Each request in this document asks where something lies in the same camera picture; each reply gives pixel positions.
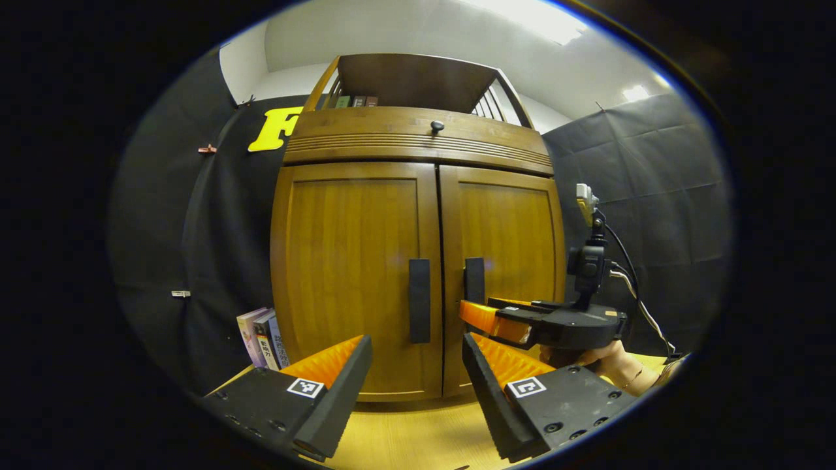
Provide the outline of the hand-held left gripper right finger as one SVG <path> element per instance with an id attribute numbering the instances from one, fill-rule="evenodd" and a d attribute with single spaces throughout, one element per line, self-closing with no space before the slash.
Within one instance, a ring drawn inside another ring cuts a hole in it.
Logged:
<path id="1" fill-rule="evenodd" d="M 637 399 L 585 367 L 548 366 L 481 334 L 464 334 L 462 361 L 496 451 L 511 463 L 567 451 Z"/>

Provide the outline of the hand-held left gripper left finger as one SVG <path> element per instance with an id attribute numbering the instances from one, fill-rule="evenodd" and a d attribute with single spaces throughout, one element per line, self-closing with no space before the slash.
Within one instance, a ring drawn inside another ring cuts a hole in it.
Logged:
<path id="1" fill-rule="evenodd" d="M 200 399 L 213 416 L 269 451 L 334 457 L 372 363 L 361 334 L 281 371 L 254 367 Z"/>

